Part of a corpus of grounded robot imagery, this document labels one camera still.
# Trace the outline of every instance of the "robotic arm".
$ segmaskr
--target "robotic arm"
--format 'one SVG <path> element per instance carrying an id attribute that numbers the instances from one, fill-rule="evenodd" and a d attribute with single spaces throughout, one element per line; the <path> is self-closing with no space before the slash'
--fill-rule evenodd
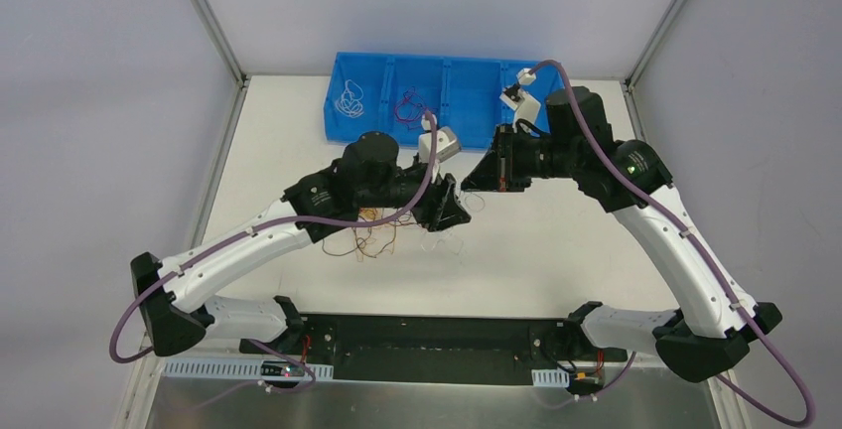
<path id="1" fill-rule="evenodd" d="M 155 354 L 175 355 L 213 338 L 266 342 L 281 353 L 295 344 L 303 323 L 289 298 L 250 301 L 216 295 L 269 260 L 344 228 L 313 219 L 295 221 L 295 216 L 355 222 L 361 208 L 404 207 L 432 166 L 434 178 L 411 209 L 415 220 L 429 231 L 470 221 L 456 197 L 454 177 L 436 171 L 440 162 L 459 152 L 459 141 L 447 127 L 436 130 L 425 122 L 425 129 L 429 132 L 419 137 L 419 153 L 408 168 L 396 164 L 394 139 L 365 133 L 346 147 L 342 158 L 301 178 L 280 200 L 227 234 L 160 261 L 149 252 L 135 257 L 131 271 L 136 296 L 168 278 L 140 305 Z"/>
<path id="2" fill-rule="evenodd" d="M 658 355 L 676 374 L 693 382 L 733 367 L 748 354 L 749 343 L 757 337 L 738 307 L 766 334 L 781 320 L 777 307 L 756 302 L 723 271 L 740 302 L 739 306 L 731 303 L 687 238 L 688 232 L 694 233 L 713 256 L 681 202 L 669 171 L 646 143 L 614 140 L 597 94 L 583 86 L 573 88 L 602 150 L 627 179 L 678 215 L 689 230 L 682 231 L 609 172 L 583 134 L 564 89 L 546 99 L 550 131 L 537 129 L 533 124 L 536 100 L 522 89 L 533 80 L 534 74 L 524 70 L 518 74 L 518 83 L 503 92 L 502 101 L 515 109 L 514 123 L 496 128 L 491 148 L 462 182 L 462 190 L 523 192 L 532 178 L 573 179 L 581 192 L 597 200 L 640 243 L 680 307 L 640 312 L 589 302 L 565 320 L 563 339 L 576 343 L 573 355 L 559 359 L 574 358 L 591 348 L 622 348 Z"/>

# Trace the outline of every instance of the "blue plastic container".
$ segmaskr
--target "blue plastic container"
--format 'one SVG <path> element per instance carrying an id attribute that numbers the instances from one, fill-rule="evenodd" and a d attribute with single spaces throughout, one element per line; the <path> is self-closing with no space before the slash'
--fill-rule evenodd
<path id="1" fill-rule="evenodd" d="M 352 142 L 367 131 L 383 131 L 414 147 L 427 108 L 440 126 L 450 126 L 463 147 L 487 149 L 494 127 L 510 123 L 514 112 L 500 101 L 504 87 L 535 62 L 338 53 L 325 98 L 325 134 Z M 526 89 L 543 103 L 561 86 L 547 70 Z M 535 123 L 548 130 L 543 104 Z"/>

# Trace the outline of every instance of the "white cable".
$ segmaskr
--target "white cable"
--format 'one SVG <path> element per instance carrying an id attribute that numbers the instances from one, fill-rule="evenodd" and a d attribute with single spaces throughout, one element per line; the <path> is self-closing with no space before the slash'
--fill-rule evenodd
<path id="1" fill-rule="evenodd" d="M 359 95 L 351 91 L 351 86 L 359 90 Z M 354 83 L 352 79 L 345 80 L 345 90 L 339 98 L 334 101 L 337 111 L 348 118 L 359 118 L 365 112 L 362 107 L 362 87 Z"/>

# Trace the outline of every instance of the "white wall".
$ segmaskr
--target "white wall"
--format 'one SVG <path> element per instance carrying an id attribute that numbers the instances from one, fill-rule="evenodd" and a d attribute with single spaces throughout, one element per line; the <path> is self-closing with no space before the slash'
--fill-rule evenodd
<path id="1" fill-rule="evenodd" d="M 108 427 L 128 262 L 185 244 L 233 81 L 189 0 L 0 0 L 0 17 L 0 426 Z"/>
<path id="2" fill-rule="evenodd" d="M 720 258 L 838 427 L 842 380 L 842 0 L 690 0 L 637 88 L 649 140 Z M 755 344 L 740 383 L 800 417 Z M 776 427 L 753 411 L 756 427 Z"/>
<path id="3" fill-rule="evenodd" d="M 670 0 L 209 0 L 247 72 L 329 74 L 338 51 L 541 60 L 624 77 Z"/>

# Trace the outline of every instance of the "white table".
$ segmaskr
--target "white table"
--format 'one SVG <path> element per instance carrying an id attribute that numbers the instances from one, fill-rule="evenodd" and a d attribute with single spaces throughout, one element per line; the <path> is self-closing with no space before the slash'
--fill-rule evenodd
<path id="1" fill-rule="evenodd" d="M 324 76 L 252 78 L 206 237 L 256 215 L 301 177 L 342 155 L 344 146 L 325 138 L 328 82 Z M 603 98 L 616 138 L 633 138 L 618 82 L 574 84 Z M 402 149 L 398 164 L 407 166 L 414 153 Z M 464 151 L 442 171 L 461 180 L 482 156 Z M 573 181 L 535 180 L 523 194 L 483 197 L 486 206 L 472 212 L 472 222 L 454 227 L 451 239 L 432 251 L 421 247 L 423 230 L 402 227 L 393 255 L 359 263 L 353 255 L 330 257 L 312 245 L 221 293 L 285 295 L 310 313 L 540 318 L 566 316 L 589 300 L 641 310 L 676 307 L 636 241 Z M 468 204 L 481 207 L 475 198 Z M 350 232 L 331 236 L 328 249 L 351 249 Z M 455 254 L 459 240 L 463 245 Z"/>

